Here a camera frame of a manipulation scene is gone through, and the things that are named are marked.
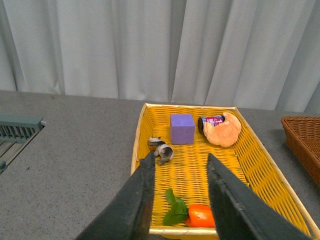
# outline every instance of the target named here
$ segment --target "green leaf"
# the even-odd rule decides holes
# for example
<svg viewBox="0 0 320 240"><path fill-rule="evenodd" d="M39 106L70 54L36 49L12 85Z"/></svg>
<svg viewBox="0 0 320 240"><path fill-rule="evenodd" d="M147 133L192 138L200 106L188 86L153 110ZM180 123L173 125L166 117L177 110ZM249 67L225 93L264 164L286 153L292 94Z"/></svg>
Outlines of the green leaf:
<svg viewBox="0 0 320 240"><path fill-rule="evenodd" d="M178 207L175 213L189 215L185 202L182 199L178 199L176 202L178 203Z"/></svg>
<svg viewBox="0 0 320 240"><path fill-rule="evenodd" d="M171 203L171 211L175 214L176 211L178 210L178 207L179 207L179 203L178 202L173 202Z"/></svg>
<svg viewBox="0 0 320 240"><path fill-rule="evenodd" d="M171 210L166 213L163 218L163 225L171 226L175 224L179 224L185 221L188 218L188 215L185 214L174 214Z"/></svg>
<svg viewBox="0 0 320 240"><path fill-rule="evenodd" d="M165 191L165 198L166 198L166 201L170 204L172 203L175 203L176 202L176 197L174 195L174 191L169 188Z"/></svg>

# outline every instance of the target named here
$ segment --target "can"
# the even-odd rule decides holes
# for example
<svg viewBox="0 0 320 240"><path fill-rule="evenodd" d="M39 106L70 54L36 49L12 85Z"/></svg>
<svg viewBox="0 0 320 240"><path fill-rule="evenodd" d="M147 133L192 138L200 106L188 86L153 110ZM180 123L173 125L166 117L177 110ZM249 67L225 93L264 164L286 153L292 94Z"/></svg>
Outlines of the can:
<svg viewBox="0 0 320 240"><path fill-rule="evenodd" d="M226 118L223 115L217 115L217 116L201 116L198 119L198 130L201 134L204 133L204 126L205 122L210 123L212 126L217 126L219 124L222 124Z"/></svg>

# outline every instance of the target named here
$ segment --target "orange bell pepper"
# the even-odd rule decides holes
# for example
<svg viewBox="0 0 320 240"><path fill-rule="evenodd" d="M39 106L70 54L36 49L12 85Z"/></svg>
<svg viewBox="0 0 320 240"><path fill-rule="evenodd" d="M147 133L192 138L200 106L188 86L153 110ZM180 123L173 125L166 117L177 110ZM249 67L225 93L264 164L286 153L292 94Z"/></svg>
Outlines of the orange bell pepper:
<svg viewBox="0 0 320 240"><path fill-rule="evenodd" d="M185 221L188 227L215 228L215 219L209 206L191 204L188 210L189 217Z"/></svg>

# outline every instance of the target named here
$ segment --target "yellow wicker basket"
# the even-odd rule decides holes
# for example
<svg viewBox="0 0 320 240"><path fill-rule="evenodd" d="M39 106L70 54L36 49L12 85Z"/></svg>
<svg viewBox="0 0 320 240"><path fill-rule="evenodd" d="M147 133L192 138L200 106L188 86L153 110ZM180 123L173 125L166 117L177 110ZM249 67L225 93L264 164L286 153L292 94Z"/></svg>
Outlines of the yellow wicker basket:
<svg viewBox="0 0 320 240"><path fill-rule="evenodd" d="M200 116L216 116L223 112L236 115L242 125L238 141L228 148L210 144L197 129ZM171 144L171 114L192 114L196 126L194 144ZM214 228L186 227L184 223L175 226L162 224L166 212L170 210L165 197L168 188L172 188L187 206L193 203L209 205L206 164L208 153L213 153L270 207L307 235L320 238L319 228L236 107L146 103L136 129L131 174L139 165L137 160L145 158L151 151L147 144L149 137L161 137L174 150L171 161L161 166L156 164L150 234L181 240L219 239Z"/></svg>

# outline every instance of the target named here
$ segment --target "green dish rack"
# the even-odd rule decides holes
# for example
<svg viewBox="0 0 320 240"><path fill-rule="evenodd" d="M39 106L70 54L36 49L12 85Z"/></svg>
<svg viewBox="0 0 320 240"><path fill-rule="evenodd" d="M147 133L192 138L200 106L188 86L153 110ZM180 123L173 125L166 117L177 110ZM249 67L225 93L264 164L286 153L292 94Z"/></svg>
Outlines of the green dish rack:
<svg viewBox="0 0 320 240"><path fill-rule="evenodd" d="M0 113L0 175L44 128L42 117Z"/></svg>

